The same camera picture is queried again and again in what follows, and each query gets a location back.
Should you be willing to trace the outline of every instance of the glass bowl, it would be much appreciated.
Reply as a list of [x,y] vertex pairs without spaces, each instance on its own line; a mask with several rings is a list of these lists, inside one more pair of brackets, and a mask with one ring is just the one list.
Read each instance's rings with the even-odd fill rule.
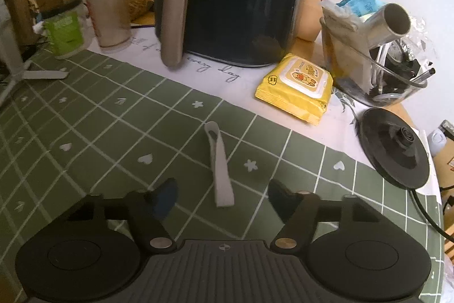
[[324,67],[333,77],[334,85],[358,102],[370,107],[386,107],[427,87],[427,80],[414,83],[348,45],[328,29],[324,18],[320,23]]

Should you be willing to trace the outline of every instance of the fabric strap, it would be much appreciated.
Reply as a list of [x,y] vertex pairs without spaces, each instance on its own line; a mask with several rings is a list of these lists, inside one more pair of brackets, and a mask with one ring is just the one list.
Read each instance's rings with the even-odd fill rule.
[[232,184],[228,176],[226,151],[221,130],[214,121],[205,124],[205,132],[210,142],[211,169],[214,179],[214,200],[217,207],[231,207],[235,204]]

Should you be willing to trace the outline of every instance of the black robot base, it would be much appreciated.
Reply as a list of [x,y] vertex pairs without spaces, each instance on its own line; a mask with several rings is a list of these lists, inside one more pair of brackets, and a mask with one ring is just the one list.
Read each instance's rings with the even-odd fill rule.
[[[87,196],[39,231],[16,258],[29,302],[420,302],[429,255],[355,196],[326,201],[272,180],[269,200],[284,226],[270,248],[251,240],[177,246],[158,221],[175,188],[170,179],[123,199]],[[126,219],[134,241],[107,219]],[[339,228],[313,241],[323,221]]]

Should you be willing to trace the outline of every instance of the white tripod leg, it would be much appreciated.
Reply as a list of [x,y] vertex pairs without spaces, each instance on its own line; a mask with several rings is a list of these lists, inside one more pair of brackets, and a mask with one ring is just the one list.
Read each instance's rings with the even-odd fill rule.
[[3,103],[7,99],[8,95],[10,95],[11,90],[13,90],[13,88],[16,84],[17,84],[17,81],[11,80],[8,83],[8,85],[6,86],[5,90],[0,94],[0,107],[3,105]]
[[64,79],[67,77],[68,73],[65,71],[24,71],[22,75],[23,79],[27,80],[35,80],[35,79],[42,79],[42,80],[55,80],[55,79]]

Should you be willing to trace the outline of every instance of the yellow wet wipes package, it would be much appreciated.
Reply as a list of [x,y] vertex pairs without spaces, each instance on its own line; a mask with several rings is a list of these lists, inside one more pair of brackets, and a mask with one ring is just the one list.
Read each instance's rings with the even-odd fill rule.
[[255,96],[317,125],[326,112],[332,86],[328,71],[289,53],[263,78]]

